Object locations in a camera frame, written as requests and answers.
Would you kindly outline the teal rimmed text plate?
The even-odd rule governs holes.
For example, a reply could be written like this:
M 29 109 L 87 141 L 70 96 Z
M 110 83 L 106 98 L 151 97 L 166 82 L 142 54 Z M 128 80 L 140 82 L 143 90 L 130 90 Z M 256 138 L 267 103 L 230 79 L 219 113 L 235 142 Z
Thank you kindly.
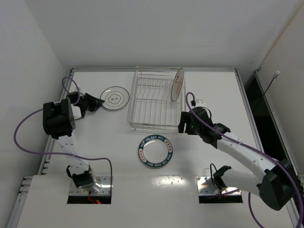
M 173 145 L 162 135 L 149 135 L 140 142 L 138 156 L 145 167 L 160 169 L 171 161 Z

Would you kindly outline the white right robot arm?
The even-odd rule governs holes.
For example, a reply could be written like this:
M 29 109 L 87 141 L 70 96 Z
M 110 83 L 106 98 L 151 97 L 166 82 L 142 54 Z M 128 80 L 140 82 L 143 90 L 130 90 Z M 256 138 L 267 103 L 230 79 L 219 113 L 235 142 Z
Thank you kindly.
M 180 117 L 180 133 L 199 136 L 203 142 L 228 154 L 250 170 L 246 173 L 228 165 L 222 166 L 209 180 L 210 191 L 218 193 L 235 187 L 259 196 L 274 210 L 280 210 L 292 197 L 301 196 L 292 164 L 287 159 L 277 161 L 255 148 L 250 149 L 228 127 L 213 123 L 204 107 L 182 112 Z

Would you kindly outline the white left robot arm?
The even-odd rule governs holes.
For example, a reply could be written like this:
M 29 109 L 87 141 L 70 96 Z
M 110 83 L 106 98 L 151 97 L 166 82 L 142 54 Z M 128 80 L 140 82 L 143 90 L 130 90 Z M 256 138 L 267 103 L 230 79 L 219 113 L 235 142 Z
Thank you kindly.
M 84 118 L 86 111 L 94 112 L 102 106 L 103 100 L 87 93 L 68 93 L 60 102 L 43 104 L 43 129 L 51 136 L 67 156 L 66 173 L 78 189 L 97 194 L 101 190 L 101 182 L 97 180 L 88 162 L 81 158 L 77 140 L 73 131 L 76 119 Z

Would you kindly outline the orange sunburst plate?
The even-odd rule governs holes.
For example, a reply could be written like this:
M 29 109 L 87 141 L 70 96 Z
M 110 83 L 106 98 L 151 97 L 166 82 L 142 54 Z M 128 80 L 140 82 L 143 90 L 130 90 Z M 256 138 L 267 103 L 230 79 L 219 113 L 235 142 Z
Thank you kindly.
M 171 87 L 171 101 L 172 102 L 175 102 L 181 93 L 184 77 L 185 77 L 185 71 L 183 68 L 180 68 L 174 77 L 172 87 Z

